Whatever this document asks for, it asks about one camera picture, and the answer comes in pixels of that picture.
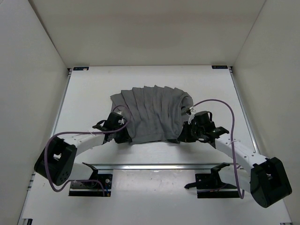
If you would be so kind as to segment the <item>grey pleated skirt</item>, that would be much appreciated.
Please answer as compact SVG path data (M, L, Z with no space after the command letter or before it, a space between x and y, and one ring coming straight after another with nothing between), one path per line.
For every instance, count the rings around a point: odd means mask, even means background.
M112 109L123 111L130 119L127 131L132 144L177 139L194 103L192 97L178 88L133 87L111 96Z

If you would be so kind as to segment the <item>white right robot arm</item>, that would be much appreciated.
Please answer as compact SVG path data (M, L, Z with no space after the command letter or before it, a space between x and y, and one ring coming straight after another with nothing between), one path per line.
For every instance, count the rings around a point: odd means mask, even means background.
M233 163L220 163L211 168L209 174L196 175L194 183L186 189L197 188L197 192L211 192L236 187L248 192L262 207L267 208L292 193L284 165L277 157L268 158L254 152L235 140L228 130L216 127L212 113L188 110L188 121L184 122L179 142L201 142L232 158Z

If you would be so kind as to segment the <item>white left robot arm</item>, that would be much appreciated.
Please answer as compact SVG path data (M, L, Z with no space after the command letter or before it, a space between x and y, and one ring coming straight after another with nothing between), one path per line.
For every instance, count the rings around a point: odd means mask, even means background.
M106 120L99 121L91 131L55 134L38 157L34 171L48 179L53 188L70 181L83 182L88 187L96 185L96 168L88 163L76 163L75 158L112 140L129 140L127 126L130 121L130 115L125 116L120 111L111 112Z

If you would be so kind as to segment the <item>blue right corner label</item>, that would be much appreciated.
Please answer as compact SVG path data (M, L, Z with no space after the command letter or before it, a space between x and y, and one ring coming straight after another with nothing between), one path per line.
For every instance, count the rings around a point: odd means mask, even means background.
M226 65L212 65L212 69L228 69Z

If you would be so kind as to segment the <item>blue corner label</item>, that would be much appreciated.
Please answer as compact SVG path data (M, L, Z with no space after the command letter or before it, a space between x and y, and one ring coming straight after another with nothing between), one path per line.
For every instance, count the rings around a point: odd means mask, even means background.
M228 69L226 65L212 65L212 69Z
M89 67L73 67L73 71L87 71Z

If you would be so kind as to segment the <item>blue left corner label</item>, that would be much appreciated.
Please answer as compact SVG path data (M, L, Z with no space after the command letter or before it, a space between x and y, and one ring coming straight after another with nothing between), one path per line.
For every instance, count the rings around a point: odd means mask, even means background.
M73 71L87 71L89 67L73 67Z

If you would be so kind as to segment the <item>aluminium front rail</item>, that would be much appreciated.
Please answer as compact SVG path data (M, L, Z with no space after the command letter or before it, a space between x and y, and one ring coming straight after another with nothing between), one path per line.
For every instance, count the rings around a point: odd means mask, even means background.
M210 170L217 164L96 164L99 170Z

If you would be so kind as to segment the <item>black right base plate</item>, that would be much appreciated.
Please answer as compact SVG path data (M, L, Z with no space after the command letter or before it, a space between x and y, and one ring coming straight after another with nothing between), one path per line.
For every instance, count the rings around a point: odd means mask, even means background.
M218 182L212 174L197 173L195 182L184 186L186 190L196 189L198 199L239 198L237 188L231 184Z

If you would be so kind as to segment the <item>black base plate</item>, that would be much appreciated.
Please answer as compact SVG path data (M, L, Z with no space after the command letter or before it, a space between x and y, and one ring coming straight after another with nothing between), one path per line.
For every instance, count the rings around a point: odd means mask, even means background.
M198 199L239 198L237 188L231 184L218 182L212 174L197 173L195 182L184 186L186 190L196 189Z
M71 182L69 188L69 196L78 197L111 197L113 174L112 173L98 173L95 177L103 185L101 188L97 182Z

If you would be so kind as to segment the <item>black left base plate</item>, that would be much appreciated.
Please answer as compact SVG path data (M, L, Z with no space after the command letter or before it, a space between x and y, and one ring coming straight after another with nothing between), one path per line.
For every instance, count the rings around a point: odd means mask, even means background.
M71 182L69 188L69 196L78 197L111 197L113 174L112 173L98 173L95 177L103 185L101 188L97 182Z

